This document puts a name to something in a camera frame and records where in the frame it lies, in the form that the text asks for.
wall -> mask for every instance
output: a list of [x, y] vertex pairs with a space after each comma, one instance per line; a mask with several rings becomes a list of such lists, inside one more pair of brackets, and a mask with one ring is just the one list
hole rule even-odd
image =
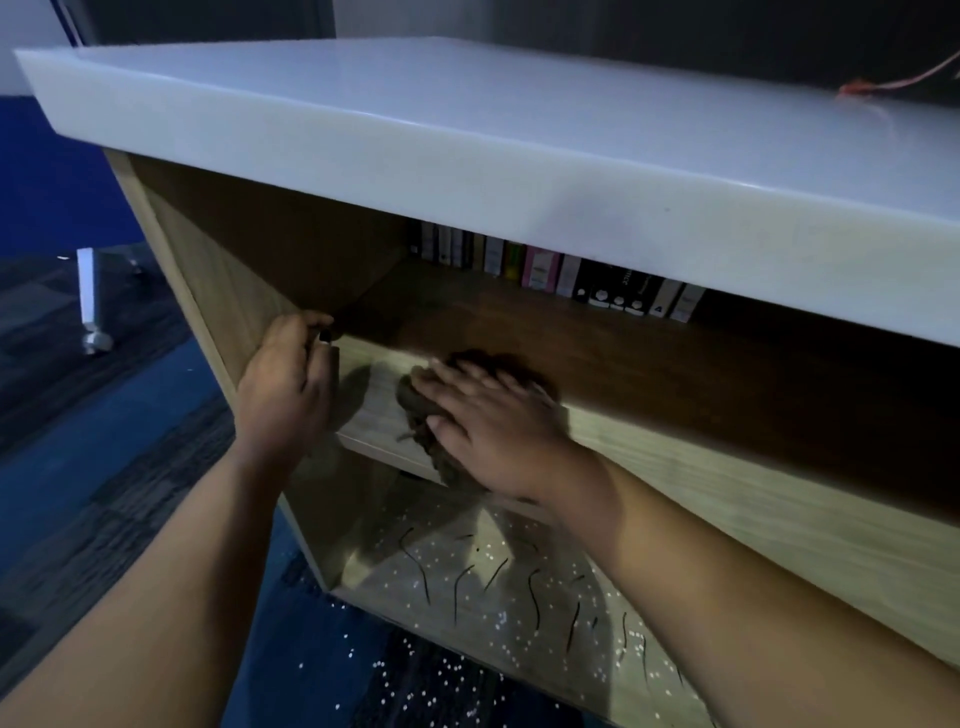
[[454, 36], [832, 88], [915, 75], [960, 42], [960, 5], [939, 0], [332, 2], [341, 37]]
[[0, 96], [32, 96], [13, 48], [65, 45], [49, 0], [0, 0]]

wire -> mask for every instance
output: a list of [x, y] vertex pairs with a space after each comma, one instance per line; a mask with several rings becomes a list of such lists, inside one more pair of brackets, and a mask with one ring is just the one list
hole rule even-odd
[[[870, 81], [865, 81], [863, 79], [854, 79], [848, 84], [843, 84], [840, 86], [840, 95], [841, 96], [855, 96], [861, 93], [870, 93], [871, 91], [892, 91], [897, 88], [906, 88], [907, 86], [918, 84], [920, 81], [924, 81], [935, 73], [939, 73], [944, 68], [949, 66], [951, 63], [960, 59], [960, 51], [957, 51], [952, 56], [950, 56], [946, 61], [939, 63], [933, 68], [919, 76], [914, 76], [911, 79], [901, 79], [900, 81], [888, 81], [885, 84], [874, 84]], [[960, 73], [953, 77], [954, 79], [960, 78]]]

cabinet side panel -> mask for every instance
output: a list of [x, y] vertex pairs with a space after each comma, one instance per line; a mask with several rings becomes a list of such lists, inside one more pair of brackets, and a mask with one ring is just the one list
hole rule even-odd
[[406, 256], [407, 219], [131, 156], [157, 198], [301, 308], [336, 313]]
[[[210, 368], [231, 406], [247, 362], [275, 316], [297, 310], [243, 261], [219, 245], [169, 197], [139, 179], [128, 155], [106, 150], [156, 259], [173, 288]], [[318, 444], [291, 478], [280, 509], [325, 589], [340, 580], [352, 552], [350, 534], [393, 469]]]

floor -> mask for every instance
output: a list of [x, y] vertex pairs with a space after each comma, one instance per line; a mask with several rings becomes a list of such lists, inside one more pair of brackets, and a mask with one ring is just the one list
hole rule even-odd
[[[119, 255], [104, 259], [116, 349], [92, 358], [80, 347], [75, 261], [0, 259], [0, 697], [120, 577], [232, 437], [169, 288], [138, 254], [144, 277]], [[324, 595], [275, 519], [224, 726], [529, 723], [599, 725]]]

chair caster wheel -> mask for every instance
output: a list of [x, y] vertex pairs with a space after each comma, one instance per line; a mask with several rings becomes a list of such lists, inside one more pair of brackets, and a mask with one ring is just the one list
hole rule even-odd
[[113, 338], [102, 331], [91, 331], [84, 335], [84, 353], [93, 356], [113, 349]]

